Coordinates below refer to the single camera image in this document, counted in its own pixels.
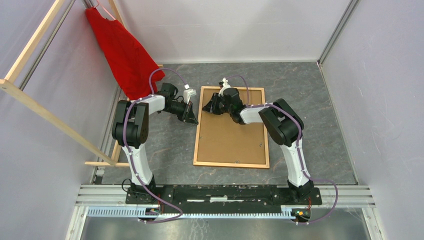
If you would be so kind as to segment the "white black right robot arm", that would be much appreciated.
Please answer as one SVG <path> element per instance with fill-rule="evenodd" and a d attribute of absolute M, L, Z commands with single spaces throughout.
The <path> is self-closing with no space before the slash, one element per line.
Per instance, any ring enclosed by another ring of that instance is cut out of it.
<path fill-rule="evenodd" d="M 271 139 L 282 150 L 288 170 L 289 199 L 295 204 L 302 204 L 309 198 L 314 183 L 307 177 L 302 149 L 304 123 L 284 99 L 247 105 L 242 102 L 239 90 L 230 87 L 213 93 L 202 111 L 214 115 L 229 114 L 233 122 L 240 125 L 264 124 Z"/>

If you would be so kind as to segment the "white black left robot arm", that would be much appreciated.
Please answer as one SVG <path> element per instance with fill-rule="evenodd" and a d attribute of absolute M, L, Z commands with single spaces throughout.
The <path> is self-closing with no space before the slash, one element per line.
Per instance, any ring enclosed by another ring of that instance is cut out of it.
<path fill-rule="evenodd" d="M 137 195 L 145 204 L 151 204 L 157 198 L 154 175 L 146 153 L 150 115 L 166 112 L 175 115 L 183 123 L 198 124 L 191 102 L 196 90 L 188 85 L 184 87 L 182 100 L 179 100 L 175 85 L 163 83 L 154 94 L 132 101 L 120 100 L 117 104 L 111 134 L 128 159 L 131 171 L 128 192 Z"/>

